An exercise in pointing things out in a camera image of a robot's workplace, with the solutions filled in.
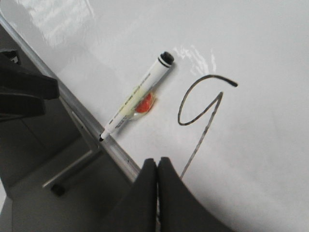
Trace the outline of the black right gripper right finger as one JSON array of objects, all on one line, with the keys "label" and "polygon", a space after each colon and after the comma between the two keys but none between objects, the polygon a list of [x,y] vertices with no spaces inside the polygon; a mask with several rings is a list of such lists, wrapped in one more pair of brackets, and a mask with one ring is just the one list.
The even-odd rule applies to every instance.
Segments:
[{"label": "black right gripper right finger", "polygon": [[232,231],[198,202],[167,157],[158,165],[158,192],[162,232]]}]

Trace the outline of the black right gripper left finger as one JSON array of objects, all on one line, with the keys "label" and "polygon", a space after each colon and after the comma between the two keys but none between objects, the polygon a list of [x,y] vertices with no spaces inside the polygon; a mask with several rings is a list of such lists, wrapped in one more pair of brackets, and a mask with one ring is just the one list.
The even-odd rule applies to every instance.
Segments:
[{"label": "black right gripper left finger", "polygon": [[157,211],[156,163],[146,159],[128,194],[103,219],[102,232],[154,232]]}]

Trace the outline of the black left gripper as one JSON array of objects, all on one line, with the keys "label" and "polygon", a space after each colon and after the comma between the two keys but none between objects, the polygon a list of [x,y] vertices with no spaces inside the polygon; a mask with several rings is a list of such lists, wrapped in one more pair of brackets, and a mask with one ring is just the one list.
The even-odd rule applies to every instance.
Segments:
[{"label": "black left gripper", "polygon": [[45,100],[59,97],[58,81],[21,66],[17,50],[0,51],[1,121],[42,116]]}]

